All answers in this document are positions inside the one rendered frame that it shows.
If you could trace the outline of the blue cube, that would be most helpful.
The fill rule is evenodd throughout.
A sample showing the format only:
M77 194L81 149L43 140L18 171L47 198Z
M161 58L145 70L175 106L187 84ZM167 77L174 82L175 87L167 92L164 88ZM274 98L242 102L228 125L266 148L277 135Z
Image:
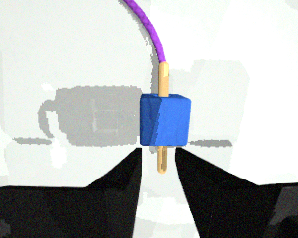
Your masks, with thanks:
M191 100L179 94L144 93L140 98L140 144L142 146L186 146Z

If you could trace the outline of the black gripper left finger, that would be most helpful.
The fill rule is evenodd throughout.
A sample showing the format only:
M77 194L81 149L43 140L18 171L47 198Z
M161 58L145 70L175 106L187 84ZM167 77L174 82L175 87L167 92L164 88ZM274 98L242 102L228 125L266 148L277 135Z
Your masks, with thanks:
M142 147L88 185L0 187L0 238L133 238Z

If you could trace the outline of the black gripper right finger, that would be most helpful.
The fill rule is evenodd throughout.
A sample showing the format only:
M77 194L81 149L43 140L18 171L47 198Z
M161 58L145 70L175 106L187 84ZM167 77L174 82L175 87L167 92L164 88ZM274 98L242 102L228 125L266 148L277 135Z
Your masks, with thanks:
M275 238L298 215L298 182L255 184L183 148L175 164L200 238Z

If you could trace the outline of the thin wooden stick with purple end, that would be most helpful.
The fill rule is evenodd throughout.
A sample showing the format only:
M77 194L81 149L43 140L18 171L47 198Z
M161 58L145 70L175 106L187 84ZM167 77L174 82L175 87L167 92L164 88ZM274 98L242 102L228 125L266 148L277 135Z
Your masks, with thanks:
M140 19L147 32L149 33L154 47L156 49L159 65L158 65L158 96L168 97L169 92L169 65L166 62L163 46L158 34L149 18L144 11L138 6L134 0L123 0L135 15ZM167 171L167 146L157 146L157 171L163 175Z

